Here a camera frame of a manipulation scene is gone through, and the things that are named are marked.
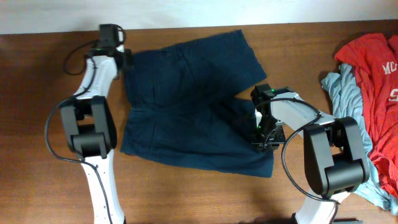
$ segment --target navy fabric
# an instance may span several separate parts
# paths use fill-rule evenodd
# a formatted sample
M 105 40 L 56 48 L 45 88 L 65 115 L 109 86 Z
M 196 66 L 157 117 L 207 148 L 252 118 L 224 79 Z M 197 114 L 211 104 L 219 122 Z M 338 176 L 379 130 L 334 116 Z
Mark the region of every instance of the navy fabric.
M 172 166 L 270 177 L 272 152 L 248 141 L 255 119 L 234 96 L 266 78 L 241 30 L 133 56 L 121 152 Z

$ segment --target white wall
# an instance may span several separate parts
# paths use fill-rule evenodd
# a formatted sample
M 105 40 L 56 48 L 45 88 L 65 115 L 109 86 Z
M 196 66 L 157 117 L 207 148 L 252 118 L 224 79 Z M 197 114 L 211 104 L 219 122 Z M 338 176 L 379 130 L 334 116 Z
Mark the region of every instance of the white wall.
M 0 34 L 398 19 L 398 0 L 2 0 Z

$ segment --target table surface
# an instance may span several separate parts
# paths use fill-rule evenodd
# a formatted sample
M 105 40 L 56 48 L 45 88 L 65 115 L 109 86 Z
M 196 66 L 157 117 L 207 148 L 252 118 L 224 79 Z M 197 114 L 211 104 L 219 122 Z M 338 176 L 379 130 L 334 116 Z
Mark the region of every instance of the table surface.
M 276 24 L 194 29 L 128 30 L 126 48 L 134 52 L 242 29 L 274 88 L 289 86 L 307 102 L 331 111 L 320 79 L 334 71 L 333 54 L 365 33 L 398 33 L 398 21 Z M 0 35 L 0 223 L 92 223 L 93 210 L 80 165 L 56 160 L 45 148 L 44 122 L 51 108 L 74 93 L 82 76 L 62 72 L 62 62 L 76 46 L 97 32 Z M 82 52 L 70 68 L 78 70 Z M 123 79 L 113 82 L 108 103 L 119 141 L 130 105 Z M 249 92 L 239 95 L 249 98 Z M 286 134 L 292 130 L 285 128 Z M 57 114 L 50 127 L 53 147 L 67 148 Z M 295 138 L 286 160 L 293 177 L 308 188 L 303 171 L 303 141 Z M 114 173 L 120 204 L 128 223 L 237 223 L 288 218 L 304 196 L 286 177 L 275 152 L 270 179 L 172 167 L 119 152 Z M 351 194 L 338 218 L 365 223 L 398 223 L 389 212 Z

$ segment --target light blue fabric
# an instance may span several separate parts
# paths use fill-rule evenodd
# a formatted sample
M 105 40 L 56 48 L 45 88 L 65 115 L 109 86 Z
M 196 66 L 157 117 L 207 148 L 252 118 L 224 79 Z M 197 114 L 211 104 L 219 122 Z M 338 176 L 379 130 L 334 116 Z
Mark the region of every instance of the light blue fabric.
M 363 117 L 363 101 L 361 89 L 356 85 L 355 75 L 351 65 L 346 63 L 340 66 L 341 74 L 330 72 L 321 81 L 322 88 L 329 92 L 333 103 L 333 115 L 337 118 L 353 117 L 359 125 L 366 154 L 372 150 L 371 138 L 365 128 Z M 370 178 L 361 184 L 355 191 L 374 205 L 385 210 L 390 210 L 393 215 L 398 215 L 397 199 L 380 188 L 379 175 L 372 161 L 368 158 Z

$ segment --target red cloth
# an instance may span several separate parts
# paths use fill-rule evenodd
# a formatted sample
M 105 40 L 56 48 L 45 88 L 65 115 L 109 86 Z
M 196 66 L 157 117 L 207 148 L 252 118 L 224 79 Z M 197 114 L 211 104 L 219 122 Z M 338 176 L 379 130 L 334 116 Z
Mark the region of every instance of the red cloth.
M 380 186 L 398 197 L 398 35 L 367 34 L 345 45 L 335 59 L 355 68 L 363 115 Z

